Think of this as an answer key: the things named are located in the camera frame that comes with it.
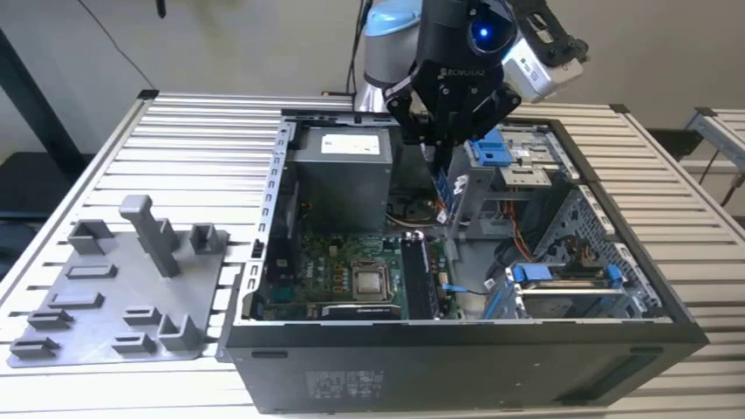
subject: aluminum extrusion table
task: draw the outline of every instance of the aluminum extrusion table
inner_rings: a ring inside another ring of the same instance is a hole
[[[151,195],[155,216],[176,230],[215,223],[231,233],[208,329],[208,335],[220,334],[287,107],[350,110],[352,104],[348,98],[170,93],[136,101],[0,283],[0,413],[50,419],[268,417],[259,415],[234,366],[210,357],[215,344],[195,361],[11,369],[4,359],[72,252],[72,224],[103,218],[112,230],[131,229],[118,214],[128,194]],[[745,231],[631,114],[610,106],[550,104],[523,106],[514,116],[564,123],[712,344],[607,410],[336,417],[745,417]]]

